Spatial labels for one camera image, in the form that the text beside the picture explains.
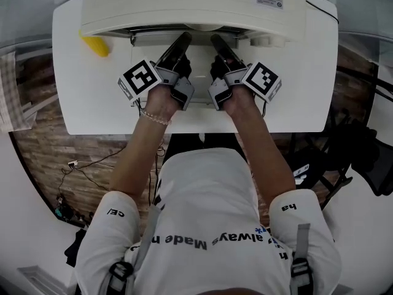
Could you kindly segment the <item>white toaster oven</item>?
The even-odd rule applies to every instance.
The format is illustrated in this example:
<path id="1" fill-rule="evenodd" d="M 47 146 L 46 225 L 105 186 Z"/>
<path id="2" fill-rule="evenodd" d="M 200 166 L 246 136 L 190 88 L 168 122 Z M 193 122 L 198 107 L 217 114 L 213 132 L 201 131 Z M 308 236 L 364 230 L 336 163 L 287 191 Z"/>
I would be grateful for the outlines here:
<path id="1" fill-rule="evenodd" d="M 215 31 L 195 31 L 186 24 L 221 25 Z M 165 47 L 183 32 L 192 35 L 187 58 L 195 87 L 192 103 L 209 102 L 210 64 L 218 34 L 246 62 L 247 47 L 284 47 L 303 40 L 305 0 L 83 0 L 81 31 L 86 36 L 130 38 L 132 62 L 157 61 Z"/>

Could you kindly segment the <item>person's left hand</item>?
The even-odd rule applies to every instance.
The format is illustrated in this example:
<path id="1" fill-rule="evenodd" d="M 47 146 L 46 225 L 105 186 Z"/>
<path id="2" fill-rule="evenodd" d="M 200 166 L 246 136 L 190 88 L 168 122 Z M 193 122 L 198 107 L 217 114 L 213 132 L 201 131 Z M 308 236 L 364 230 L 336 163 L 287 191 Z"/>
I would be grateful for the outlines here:
<path id="1" fill-rule="evenodd" d="M 171 88 L 167 85 L 157 85 L 148 92 L 144 112 L 149 117 L 169 123 L 178 110 L 180 105 L 171 96 Z"/>

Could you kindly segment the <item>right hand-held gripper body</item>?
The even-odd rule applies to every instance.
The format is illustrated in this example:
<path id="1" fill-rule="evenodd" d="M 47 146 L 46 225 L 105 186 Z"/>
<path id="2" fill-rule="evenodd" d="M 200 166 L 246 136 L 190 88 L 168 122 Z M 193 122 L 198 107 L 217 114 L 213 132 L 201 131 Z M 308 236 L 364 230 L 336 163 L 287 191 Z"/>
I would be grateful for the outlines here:
<path id="1" fill-rule="evenodd" d="M 211 67 L 211 76 L 212 84 L 208 92 L 217 110 L 221 110 L 224 102 L 231 97 L 234 85 L 248 87 L 253 95 L 266 104 L 273 100 L 282 86 L 281 78 L 259 61 L 228 73 L 217 72 Z"/>

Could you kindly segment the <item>person's left forearm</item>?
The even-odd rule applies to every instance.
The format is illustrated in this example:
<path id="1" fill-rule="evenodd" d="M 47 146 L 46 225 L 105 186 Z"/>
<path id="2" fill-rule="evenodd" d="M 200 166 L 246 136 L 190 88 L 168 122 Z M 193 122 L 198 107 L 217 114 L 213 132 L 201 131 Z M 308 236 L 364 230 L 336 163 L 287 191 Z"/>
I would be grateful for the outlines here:
<path id="1" fill-rule="evenodd" d="M 111 191 L 122 192 L 138 201 L 146 187 L 158 147 L 169 123 L 148 115 L 138 119 L 131 139 L 121 152 L 111 174 Z"/>

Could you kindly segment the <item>person's right forearm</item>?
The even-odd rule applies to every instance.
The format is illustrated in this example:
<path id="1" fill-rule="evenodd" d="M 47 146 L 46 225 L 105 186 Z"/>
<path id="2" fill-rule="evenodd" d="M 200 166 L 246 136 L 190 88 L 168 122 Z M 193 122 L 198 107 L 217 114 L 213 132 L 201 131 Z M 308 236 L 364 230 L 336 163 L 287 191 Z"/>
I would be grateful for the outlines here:
<path id="1" fill-rule="evenodd" d="M 276 147 L 259 110 L 233 114 L 232 120 L 265 203 L 269 206 L 279 195 L 295 190 L 293 173 Z"/>

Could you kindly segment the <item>white printed t-shirt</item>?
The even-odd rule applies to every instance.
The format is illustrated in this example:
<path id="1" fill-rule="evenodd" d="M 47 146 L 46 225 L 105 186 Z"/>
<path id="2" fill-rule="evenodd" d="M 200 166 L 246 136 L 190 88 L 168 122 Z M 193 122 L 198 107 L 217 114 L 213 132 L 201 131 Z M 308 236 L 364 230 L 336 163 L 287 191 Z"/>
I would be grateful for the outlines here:
<path id="1" fill-rule="evenodd" d="M 279 195 L 263 227 L 252 173 L 234 150 L 190 151 L 162 166 L 161 213 L 136 272 L 134 295 L 197 295 L 230 288 L 290 295 L 290 267 L 300 224 L 309 224 L 307 260 L 315 295 L 331 295 L 341 259 L 316 194 Z"/>

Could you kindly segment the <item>black trousers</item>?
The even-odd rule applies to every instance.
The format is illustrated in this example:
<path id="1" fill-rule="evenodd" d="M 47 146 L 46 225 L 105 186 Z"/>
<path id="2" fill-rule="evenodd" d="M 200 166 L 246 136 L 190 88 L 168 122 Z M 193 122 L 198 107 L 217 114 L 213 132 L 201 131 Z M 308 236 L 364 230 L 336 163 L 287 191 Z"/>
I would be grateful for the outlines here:
<path id="1" fill-rule="evenodd" d="M 176 133 L 171 135 L 163 163 L 180 153 L 212 148 L 233 149 L 247 162 L 234 133 L 205 133 L 204 141 L 198 133 Z"/>

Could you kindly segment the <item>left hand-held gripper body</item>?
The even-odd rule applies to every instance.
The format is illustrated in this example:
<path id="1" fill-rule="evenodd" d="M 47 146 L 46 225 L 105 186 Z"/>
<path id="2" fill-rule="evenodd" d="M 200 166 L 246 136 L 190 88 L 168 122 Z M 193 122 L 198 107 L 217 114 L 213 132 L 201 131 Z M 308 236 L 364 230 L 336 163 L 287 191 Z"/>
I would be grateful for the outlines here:
<path id="1" fill-rule="evenodd" d="M 117 85 L 133 104 L 140 97 L 157 85 L 166 85 L 170 88 L 171 96 L 180 104 L 182 110 L 186 110 L 194 94 L 194 87 L 185 77 L 179 73 L 154 65 L 146 59 L 141 60 L 123 73 Z"/>

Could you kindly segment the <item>pile of plugs and adapters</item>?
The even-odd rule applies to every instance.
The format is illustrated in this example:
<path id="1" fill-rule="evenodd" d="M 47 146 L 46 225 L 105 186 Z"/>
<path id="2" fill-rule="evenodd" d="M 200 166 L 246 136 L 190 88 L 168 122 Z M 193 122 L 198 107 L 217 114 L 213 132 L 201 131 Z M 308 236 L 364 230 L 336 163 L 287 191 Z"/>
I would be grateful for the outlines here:
<path id="1" fill-rule="evenodd" d="M 84 228 L 91 224 L 94 213 L 89 212 L 88 216 L 80 213 L 71 207 L 64 196 L 60 195 L 56 198 L 57 205 L 55 208 L 55 216 L 66 223 Z"/>

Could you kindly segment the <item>black metal rack frame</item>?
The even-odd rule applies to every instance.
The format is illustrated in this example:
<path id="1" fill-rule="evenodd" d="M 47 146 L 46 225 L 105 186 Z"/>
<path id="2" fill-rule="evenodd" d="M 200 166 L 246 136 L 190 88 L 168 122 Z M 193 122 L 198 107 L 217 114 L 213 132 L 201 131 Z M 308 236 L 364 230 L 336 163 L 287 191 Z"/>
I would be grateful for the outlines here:
<path id="1" fill-rule="evenodd" d="M 378 78 L 379 67 L 377 65 L 373 66 L 372 73 L 370 75 L 342 66 L 337 66 L 337 71 L 366 82 L 370 88 L 365 118 L 361 122 L 362 124 L 367 126 L 368 120 L 371 116 L 372 103 L 376 95 L 393 103 L 393 85 Z M 336 124 L 334 109 L 330 108 L 331 127 L 329 131 L 329 138 L 324 144 L 322 152 L 327 154 L 327 167 L 331 168 L 333 171 L 337 171 L 339 178 L 334 185 L 330 184 L 326 178 L 321 178 L 321 183 L 329 190 L 329 195 L 326 196 L 326 199 L 321 206 L 322 209 L 327 206 L 329 201 L 342 187 L 347 186 L 353 180 L 352 177 L 346 176 L 346 172 L 351 167 L 349 141 L 351 134 L 349 132 L 349 124 L 355 119 L 351 120 L 348 110 L 345 109 L 343 113 L 345 114 L 344 119 L 339 124 Z"/>

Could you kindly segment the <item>person's right hand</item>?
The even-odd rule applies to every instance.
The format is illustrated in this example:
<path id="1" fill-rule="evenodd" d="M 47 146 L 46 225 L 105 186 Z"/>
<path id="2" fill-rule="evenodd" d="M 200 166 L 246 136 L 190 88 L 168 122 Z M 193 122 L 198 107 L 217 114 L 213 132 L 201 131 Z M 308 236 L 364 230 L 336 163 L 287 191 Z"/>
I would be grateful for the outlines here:
<path id="1" fill-rule="evenodd" d="M 252 92 L 244 85 L 232 87 L 232 95 L 223 107 L 233 120 L 260 114 Z"/>

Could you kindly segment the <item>white table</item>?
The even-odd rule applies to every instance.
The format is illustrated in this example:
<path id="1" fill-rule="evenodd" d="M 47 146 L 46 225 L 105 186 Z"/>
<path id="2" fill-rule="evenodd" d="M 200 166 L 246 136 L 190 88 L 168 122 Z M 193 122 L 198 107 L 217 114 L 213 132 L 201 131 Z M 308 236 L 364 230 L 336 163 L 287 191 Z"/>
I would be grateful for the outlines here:
<path id="1" fill-rule="evenodd" d="M 247 47 L 253 61 L 260 60 L 282 80 L 272 102 L 256 99 L 266 112 L 272 133 L 321 132 L 324 129 L 338 56 L 337 8 L 327 0 L 306 0 L 305 38 L 284 47 Z M 107 37 L 109 56 L 95 54 L 79 37 L 83 0 L 70 0 L 53 13 L 52 45 L 55 81 L 67 131 L 72 135 L 132 133 L 138 109 L 117 85 L 135 63 L 134 47 L 127 38 Z M 230 133 L 231 118 L 209 102 L 190 103 L 179 111 L 169 133 Z"/>

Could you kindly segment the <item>yellow corn cob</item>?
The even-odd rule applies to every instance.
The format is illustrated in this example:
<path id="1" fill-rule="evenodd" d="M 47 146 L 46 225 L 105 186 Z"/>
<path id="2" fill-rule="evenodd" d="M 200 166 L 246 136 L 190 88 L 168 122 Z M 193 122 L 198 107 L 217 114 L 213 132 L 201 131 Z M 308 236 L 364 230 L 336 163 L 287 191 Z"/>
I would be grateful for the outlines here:
<path id="1" fill-rule="evenodd" d="M 81 30 L 79 30 L 79 37 L 99 57 L 107 57 L 110 54 L 110 47 L 103 38 L 95 36 L 83 36 Z"/>

